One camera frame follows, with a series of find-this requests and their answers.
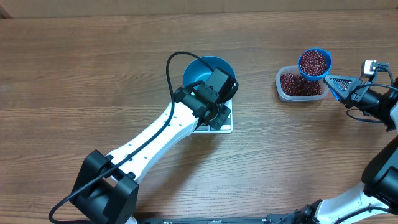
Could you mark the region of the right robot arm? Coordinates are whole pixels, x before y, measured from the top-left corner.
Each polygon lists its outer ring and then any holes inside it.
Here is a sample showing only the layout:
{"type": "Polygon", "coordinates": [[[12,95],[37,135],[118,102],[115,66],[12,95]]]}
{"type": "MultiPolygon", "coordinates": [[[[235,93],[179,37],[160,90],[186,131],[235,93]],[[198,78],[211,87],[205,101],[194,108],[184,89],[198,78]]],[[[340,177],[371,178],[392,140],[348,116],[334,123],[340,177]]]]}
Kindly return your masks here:
{"type": "MultiPolygon", "coordinates": [[[[324,82],[335,98],[349,109],[358,109],[397,129],[397,82],[380,94],[371,80],[327,75],[324,82]]],[[[379,214],[397,214],[397,139],[394,138],[366,166],[361,182],[341,195],[318,200],[292,212],[281,223],[355,223],[379,214]]]]}

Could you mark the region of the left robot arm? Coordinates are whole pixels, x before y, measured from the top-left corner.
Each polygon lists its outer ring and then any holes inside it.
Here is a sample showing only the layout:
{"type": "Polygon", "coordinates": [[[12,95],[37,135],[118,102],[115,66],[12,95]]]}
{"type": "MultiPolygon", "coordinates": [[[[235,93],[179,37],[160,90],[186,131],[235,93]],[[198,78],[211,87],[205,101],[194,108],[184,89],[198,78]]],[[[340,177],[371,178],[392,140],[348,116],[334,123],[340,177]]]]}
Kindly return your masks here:
{"type": "Polygon", "coordinates": [[[225,103],[237,89],[235,77],[220,68],[206,81],[178,88],[173,102],[138,136],[107,155],[95,150],[85,158],[70,202],[88,223],[136,223],[139,184],[149,169],[202,124],[219,130],[231,112],[225,103]]]}

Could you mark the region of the blue plastic measuring scoop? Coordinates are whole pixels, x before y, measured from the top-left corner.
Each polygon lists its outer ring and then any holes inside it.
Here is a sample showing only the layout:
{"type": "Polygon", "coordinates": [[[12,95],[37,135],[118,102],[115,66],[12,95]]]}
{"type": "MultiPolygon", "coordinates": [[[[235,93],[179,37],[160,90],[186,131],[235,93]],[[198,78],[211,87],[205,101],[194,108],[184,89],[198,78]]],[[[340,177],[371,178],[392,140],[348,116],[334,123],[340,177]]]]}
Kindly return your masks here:
{"type": "Polygon", "coordinates": [[[298,60],[300,94],[302,102],[322,100],[330,92],[324,78],[330,74],[333,60],[331,53],[321,48],[304,51],[298,60]]]}

